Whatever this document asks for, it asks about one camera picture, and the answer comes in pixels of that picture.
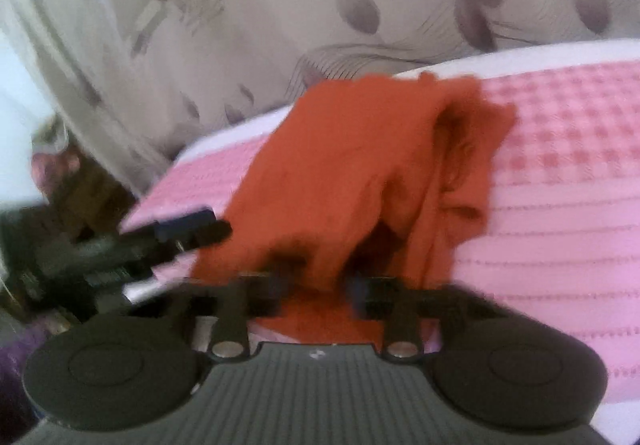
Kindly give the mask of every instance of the beige curtain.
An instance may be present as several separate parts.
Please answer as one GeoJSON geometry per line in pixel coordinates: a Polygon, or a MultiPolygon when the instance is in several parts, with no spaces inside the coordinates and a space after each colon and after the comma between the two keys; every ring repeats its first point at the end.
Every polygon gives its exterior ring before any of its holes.
{"type": "Polygon", "coordinates": [[[640,34],[640,0],[0,0],[84,148],[143,192],[188,142],[323,78],[640,34]]]}

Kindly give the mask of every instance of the white wall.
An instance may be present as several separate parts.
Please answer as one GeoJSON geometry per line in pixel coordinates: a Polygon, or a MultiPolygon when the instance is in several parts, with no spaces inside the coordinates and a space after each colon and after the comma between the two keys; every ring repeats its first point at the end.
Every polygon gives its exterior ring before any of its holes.
{"type": "Polygon", "coordinates": [[[52,113],[0,32],[0,208],[42,200],[31,180],[31,135],[52,113]]]}

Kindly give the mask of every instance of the pink object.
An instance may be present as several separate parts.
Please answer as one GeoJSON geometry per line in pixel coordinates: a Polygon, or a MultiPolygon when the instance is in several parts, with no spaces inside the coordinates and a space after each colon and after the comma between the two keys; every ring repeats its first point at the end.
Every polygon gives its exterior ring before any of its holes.
{"type": "MultiPolygon", "coordinates": [[[[454,278],[595,349],[607,401],[640,397],[640,62],[503,76],[484,89],[514,102],[519,122],[494,159],[488,233],[458,248],[454,278]]],[[[265,140],[177,165],[126,226],[203,205],[221,214],[265,140]]],[[[192,263],[158,275],[184,277],[192,263]]]]}

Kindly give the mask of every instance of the ribbed gray surface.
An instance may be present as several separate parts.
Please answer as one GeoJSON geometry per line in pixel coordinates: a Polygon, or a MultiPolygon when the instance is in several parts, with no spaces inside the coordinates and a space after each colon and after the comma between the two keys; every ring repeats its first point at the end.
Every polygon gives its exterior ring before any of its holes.
{"type": "Polygon", "coordinates": [[[114,433],[44,422],[21,445],[604,445],[590,427],[553,437],[488,430],[440,401],[415,367],[370,346],[265,344],[217,365],[191,400],[161,420],[114,433]]]}

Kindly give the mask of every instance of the striped pink fabric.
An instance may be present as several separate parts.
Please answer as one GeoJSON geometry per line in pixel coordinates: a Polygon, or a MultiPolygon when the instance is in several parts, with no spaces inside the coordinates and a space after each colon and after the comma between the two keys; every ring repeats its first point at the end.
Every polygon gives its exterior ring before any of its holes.
{"type": "MultiPolygon", "coordinates": [[[[484,90],[518,105],[519,122],[495,156],[488,233],[458,248],[454,278],[594,348],[607,401],[640,397],[640,62],[492,78],[484,90]]],[[[127,226],[203,205],[222,213],[265,140],[176,166],[127,226]]],[[[192,262],[158,274],[183,277],[192,262]]]]}

